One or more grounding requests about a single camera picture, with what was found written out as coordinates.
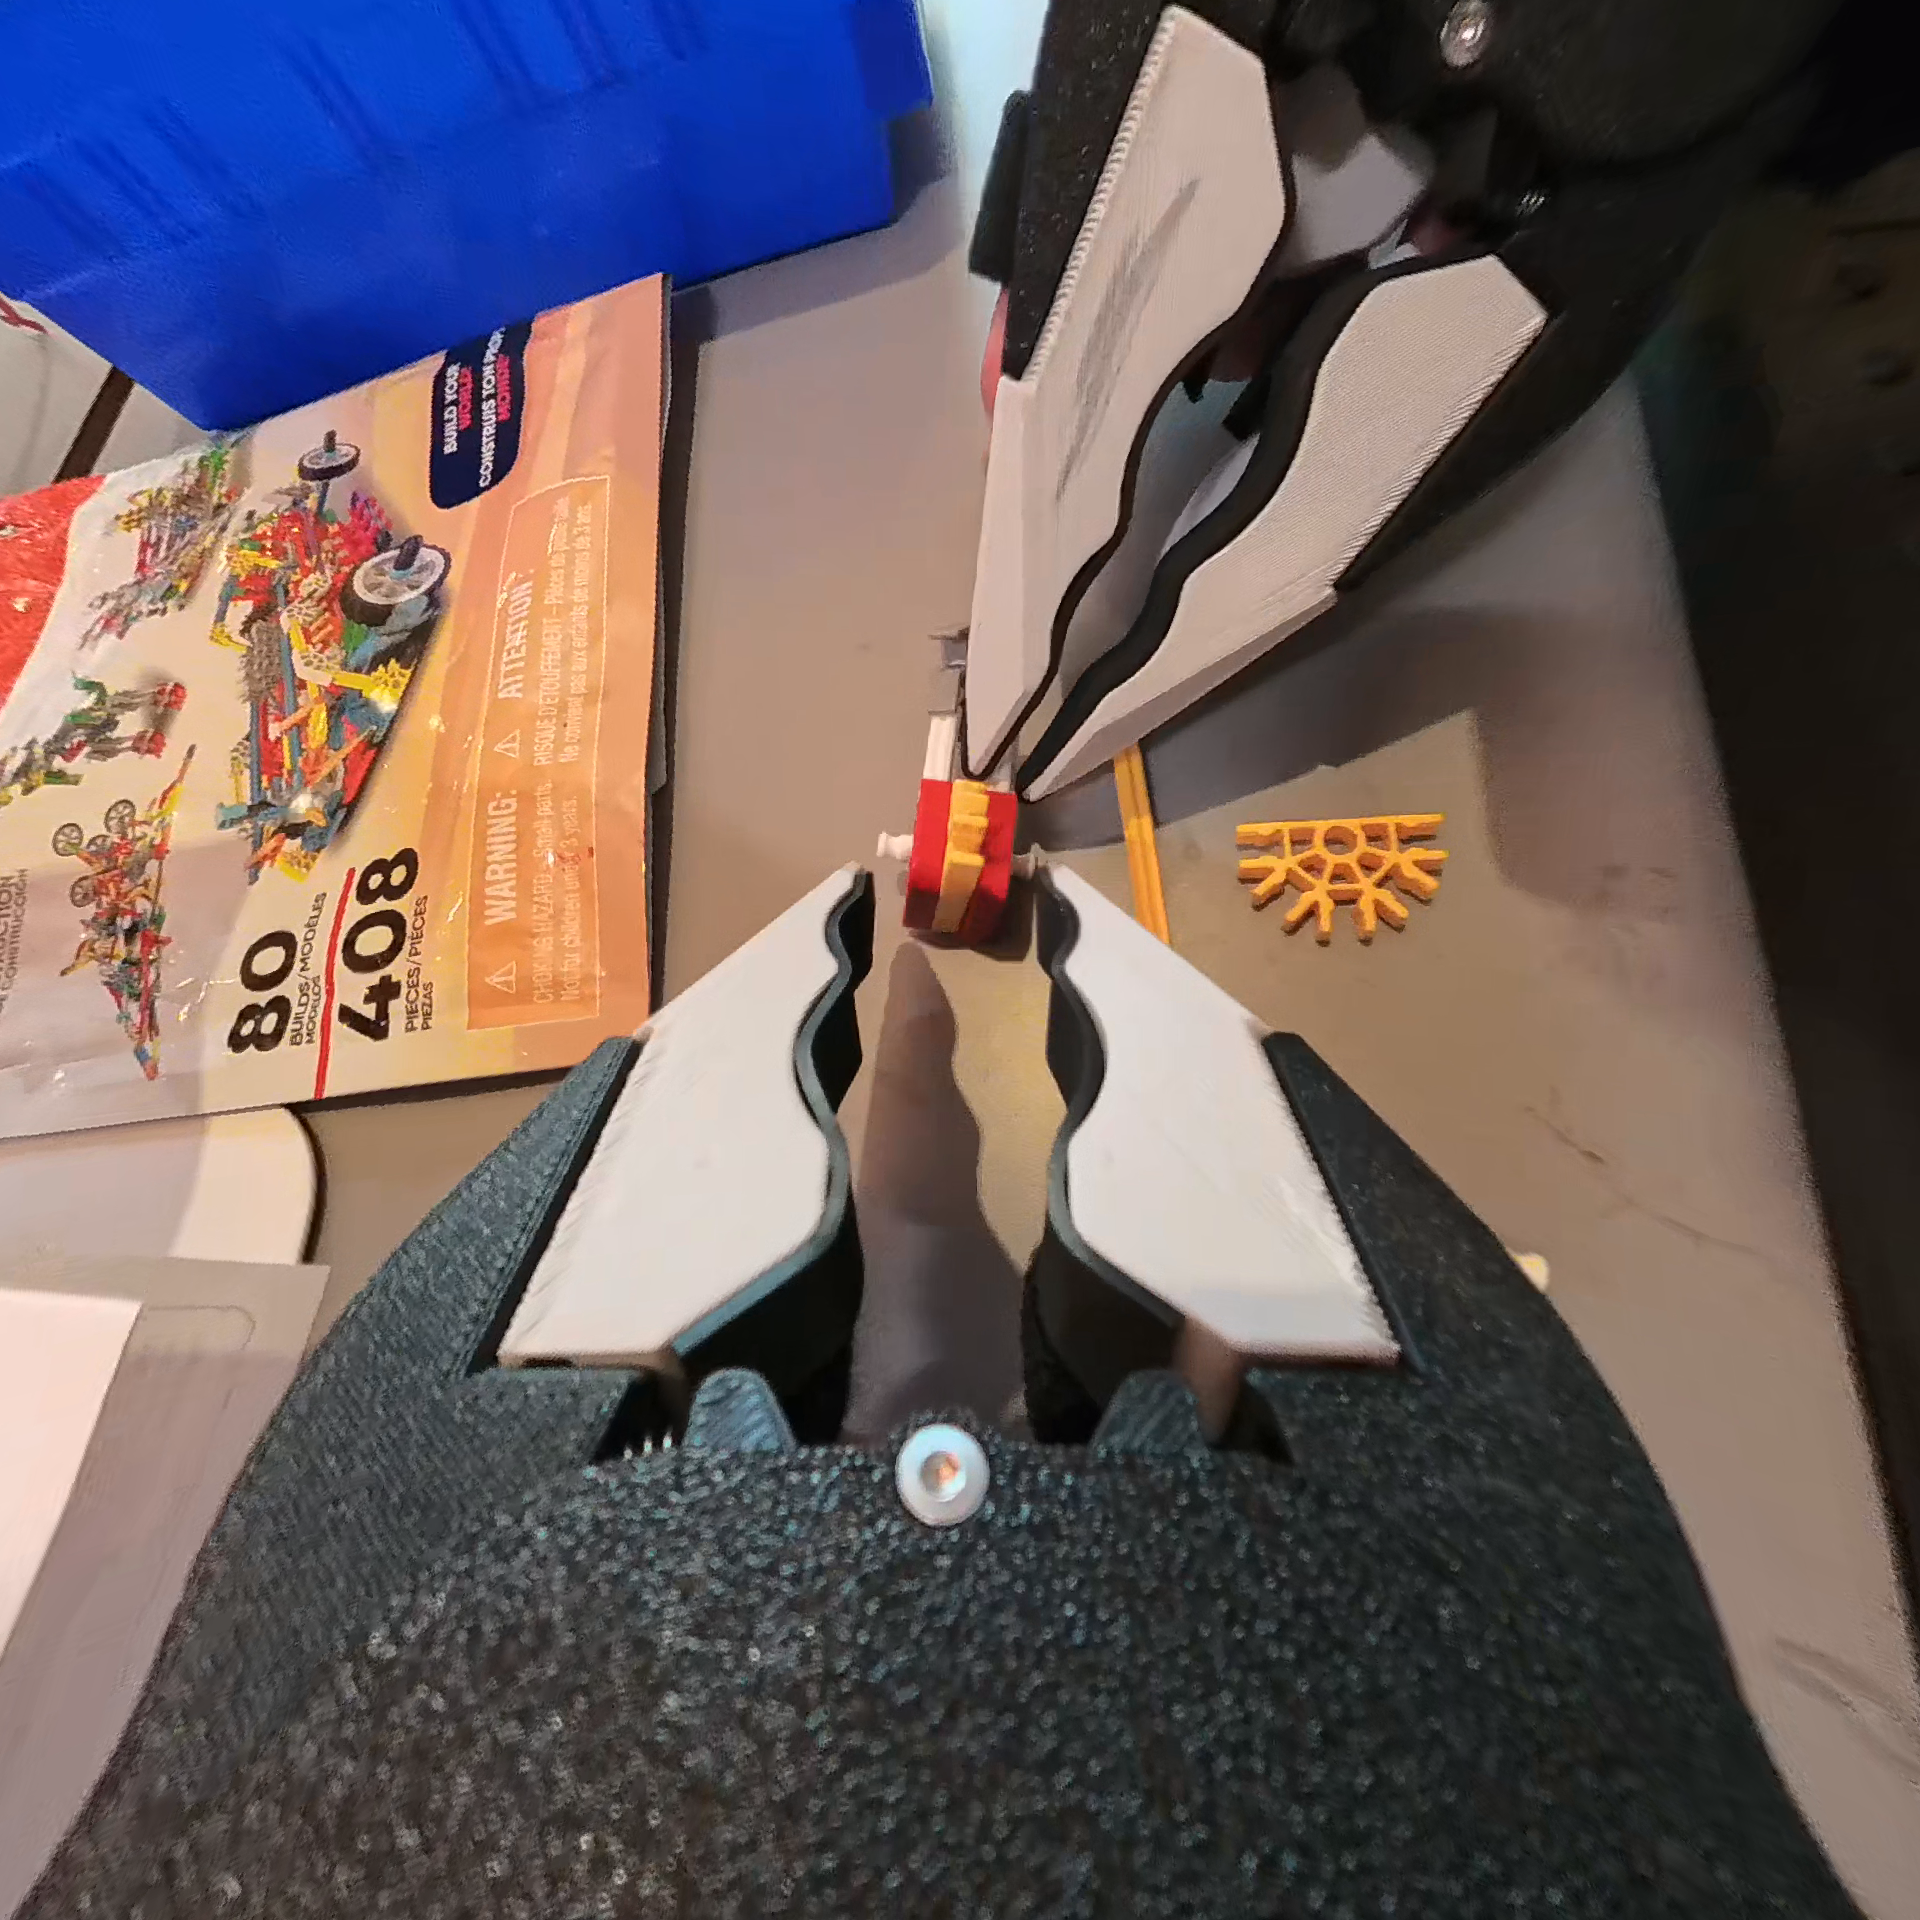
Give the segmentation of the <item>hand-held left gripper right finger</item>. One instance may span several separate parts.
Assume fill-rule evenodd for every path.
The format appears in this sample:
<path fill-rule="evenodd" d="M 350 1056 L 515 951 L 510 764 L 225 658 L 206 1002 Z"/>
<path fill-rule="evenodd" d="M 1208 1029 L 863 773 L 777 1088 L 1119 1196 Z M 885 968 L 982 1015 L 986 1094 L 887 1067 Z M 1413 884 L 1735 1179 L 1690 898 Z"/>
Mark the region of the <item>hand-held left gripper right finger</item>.
<path fill-rule="evenodd" d="M 1394 1364 L 1401 1344 L 1270 1054 L 1272 1031 L 1093 883 L 1038 883 L 1070 1270 L 1243 1362 Z"/>

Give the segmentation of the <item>blue plastic bin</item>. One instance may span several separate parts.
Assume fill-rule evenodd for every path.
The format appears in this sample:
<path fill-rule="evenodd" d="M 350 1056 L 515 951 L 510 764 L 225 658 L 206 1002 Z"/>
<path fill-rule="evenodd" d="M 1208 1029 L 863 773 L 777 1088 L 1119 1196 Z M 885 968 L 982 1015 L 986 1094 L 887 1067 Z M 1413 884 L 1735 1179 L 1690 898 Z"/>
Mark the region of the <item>blue plastic bin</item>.
<path fill-rule="evenodd" d="M 3 284 L 201 428 L 897 218 L 897 3 L 3 7 Z"/>

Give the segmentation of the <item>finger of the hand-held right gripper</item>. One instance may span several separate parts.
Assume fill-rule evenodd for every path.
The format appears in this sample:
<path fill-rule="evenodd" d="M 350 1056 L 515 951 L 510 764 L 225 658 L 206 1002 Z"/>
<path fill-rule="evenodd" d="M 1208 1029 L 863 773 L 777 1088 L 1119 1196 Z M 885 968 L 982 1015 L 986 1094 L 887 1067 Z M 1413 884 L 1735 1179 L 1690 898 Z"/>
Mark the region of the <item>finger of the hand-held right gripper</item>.
<path fill-rule="evenodd" d="M 1066 692 L 1017 792 L 1043 800 L 1093 773 L 1328 612 L 1546 322 L 1496 251 L 1330 284 L 1272 363 L 1232 483 L 1161 554 L 1134 624 Z"/>
<path fill-rule="evenodd" d="M 1290 223 L 1270 18 L 1270 4 L 1047 10 L 970 618 L 974 774 L 1059 675 L 1073 607 L 1133 512 L 1153 414 Z"/>

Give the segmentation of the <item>booklet with green figure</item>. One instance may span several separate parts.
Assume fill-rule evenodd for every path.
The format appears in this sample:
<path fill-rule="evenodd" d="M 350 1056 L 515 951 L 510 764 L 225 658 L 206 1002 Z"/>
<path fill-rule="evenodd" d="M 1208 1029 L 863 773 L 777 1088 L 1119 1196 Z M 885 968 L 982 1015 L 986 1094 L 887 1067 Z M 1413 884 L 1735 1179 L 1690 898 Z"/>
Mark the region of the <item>booklet with green figure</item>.
<path fill-rule="evenodd" d="M 62 1560 L 133 1580 L 199 1547 L 264 1423 L 296 1379 L 329 1282 L 325 1263 L 43 1254 L 6 1263 L 6 1290 L 141 1306 L 53 1547 L 15 1631 L 64 1582 Z"/>

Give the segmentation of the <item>long yellow toy rod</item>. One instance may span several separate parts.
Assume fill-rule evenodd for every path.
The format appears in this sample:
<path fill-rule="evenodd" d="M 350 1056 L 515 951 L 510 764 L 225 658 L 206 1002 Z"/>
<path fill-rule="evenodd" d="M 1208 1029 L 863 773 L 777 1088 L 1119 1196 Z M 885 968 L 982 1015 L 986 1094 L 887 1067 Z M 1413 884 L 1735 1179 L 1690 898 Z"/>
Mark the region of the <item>long yellow toy rod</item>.
<path fill-rule="evenodd" d="M 1142 744 L 1119 752 L 1111 770 L 1134 916 L 1161 944 L 1171 944 L 1160 828 Z"/>

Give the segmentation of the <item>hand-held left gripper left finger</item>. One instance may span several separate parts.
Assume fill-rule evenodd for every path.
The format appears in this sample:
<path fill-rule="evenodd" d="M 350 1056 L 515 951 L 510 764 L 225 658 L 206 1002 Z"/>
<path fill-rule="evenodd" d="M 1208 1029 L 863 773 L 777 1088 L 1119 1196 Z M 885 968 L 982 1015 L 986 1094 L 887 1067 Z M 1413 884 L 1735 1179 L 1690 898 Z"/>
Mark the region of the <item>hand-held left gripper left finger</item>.
<path fill-rule="evenodd" d="M 497 1347 L 509 1366 L 824 1368 L 863 1291 L 840 1110 L 874 876 L 827 872 L 653 1015 Z"/>

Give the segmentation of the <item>yellow half-round connector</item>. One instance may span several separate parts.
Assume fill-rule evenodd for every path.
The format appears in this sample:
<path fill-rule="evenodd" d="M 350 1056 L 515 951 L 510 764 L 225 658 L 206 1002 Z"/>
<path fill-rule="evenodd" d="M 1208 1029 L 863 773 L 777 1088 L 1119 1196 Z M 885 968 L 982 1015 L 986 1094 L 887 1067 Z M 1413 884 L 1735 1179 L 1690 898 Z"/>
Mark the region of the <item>yellow half-round connector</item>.
<path fill-rule="evenodd" d="M 1339 918 L 1369 944 L 1400 930 L 1413 906 L 1438 898 L 1449 853 L 1440 811 L 1378 811 L 1311 820 L 1239 823 L 1238 878 L 1256 910 L 1286 910 L 1286 933 L 1334 944 Z"/>

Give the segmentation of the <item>colourful construction toy bag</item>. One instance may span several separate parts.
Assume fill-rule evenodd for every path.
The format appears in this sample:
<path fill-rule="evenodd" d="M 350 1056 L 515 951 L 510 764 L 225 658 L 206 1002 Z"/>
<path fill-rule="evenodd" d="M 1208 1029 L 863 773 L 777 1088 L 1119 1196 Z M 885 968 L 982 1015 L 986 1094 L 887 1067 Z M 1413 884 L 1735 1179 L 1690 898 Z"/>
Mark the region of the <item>colourful construction toy bag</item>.
<path fill-rule="evenodd" d="M 641 1026 L 669 287 L 6 499 L 7 1140 Z"/>

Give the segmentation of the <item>red and yellow connector cluster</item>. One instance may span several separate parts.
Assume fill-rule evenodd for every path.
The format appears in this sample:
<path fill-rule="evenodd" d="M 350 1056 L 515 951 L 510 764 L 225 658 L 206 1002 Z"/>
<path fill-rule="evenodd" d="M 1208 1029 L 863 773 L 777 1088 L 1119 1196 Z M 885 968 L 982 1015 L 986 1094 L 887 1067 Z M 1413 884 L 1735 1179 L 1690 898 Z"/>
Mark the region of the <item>red and yellow connector cluster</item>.
<path fill-rule="evenodd" d="M 1015 887 L 1040 853 L 1017 850 L 1021 800 L 997 783 L 926 776 L 910 831 L 882 831 L 877 853 L 904 869 L 904 927 L 982 949 L 1002 935 Z"/>

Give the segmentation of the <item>red corner connector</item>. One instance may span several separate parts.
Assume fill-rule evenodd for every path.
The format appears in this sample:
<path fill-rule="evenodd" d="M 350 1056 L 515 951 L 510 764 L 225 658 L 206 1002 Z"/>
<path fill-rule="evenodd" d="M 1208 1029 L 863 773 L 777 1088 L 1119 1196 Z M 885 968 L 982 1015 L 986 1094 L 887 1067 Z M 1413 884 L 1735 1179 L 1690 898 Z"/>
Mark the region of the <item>red corner connector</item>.
<path fill-rule="evenodd" d="M 917 933 L 960 933 L 982 872 L 993 804 L 977 781 L 919 783 L 914 830 L 905 853 L 904 924 Z"/>

